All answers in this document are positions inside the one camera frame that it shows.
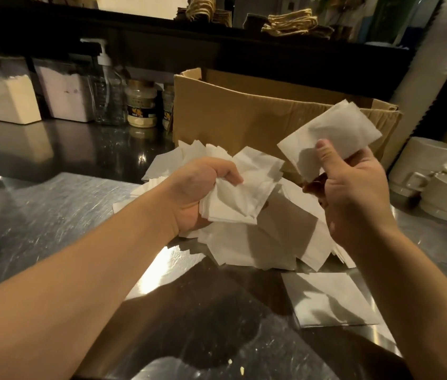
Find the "stainless steel counter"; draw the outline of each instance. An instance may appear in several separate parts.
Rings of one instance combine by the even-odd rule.
[[[116,180],[139,182],[155,154],[170,149],[172,143],[154,131],[56,120],[28,126],[0,122],[0,282],[110,216],[112,203],[135,187]],[[447,222],[393,200],[402,230],[447,275]],[[330,258],[322,270],[345,267]],[[359,272],[349,274],[375,307]],[[181,239],[164,248],[138,281],[78,375],[410,376],[385,325],[301,330],[279,271],[218,267],[205,246]]]

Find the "white pump nozzle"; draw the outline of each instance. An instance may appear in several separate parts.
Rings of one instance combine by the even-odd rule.
[[[107,55],[105,52],[105,46],[107,45],[107,41],[103,38],[81,38],[81,42],[96,42],[100,44],[101,53],[97,57],[97,62],[100,65],[111,66],[113,63],[111,61],[111,57]]]

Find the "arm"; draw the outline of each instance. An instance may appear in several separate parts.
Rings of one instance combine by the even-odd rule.
[[[356,262],[412,374],[447,379],[447,278],[398,229],[385,172],[369,149],[347,163],[327,140],[317,152],[327,176],[305,186],[329,231]]]
[[[70,378],[151,264],[201,223],[199,200],[232,162],[197,159],[81,240],[0,284],[0,378]]]

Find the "brown box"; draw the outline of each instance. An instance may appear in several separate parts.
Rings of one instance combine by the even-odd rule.
[[[382,132],[371,144],[380,159],[402,116],[396,105],[341,92],[216,70],[174,76],[173,139],[219,145],[230,155],[245,146],[286,159],[276,146],[299,127],[347,99]]]

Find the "shelf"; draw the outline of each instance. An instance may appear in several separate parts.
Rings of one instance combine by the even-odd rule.
[[[126,66],[171,73],[208,67],[382,100],[391,97],[413,56],[412,51],[388,47],[0,0],[1,52],[95,55],[79,42],[81,37],[106,38],[113,60]]]

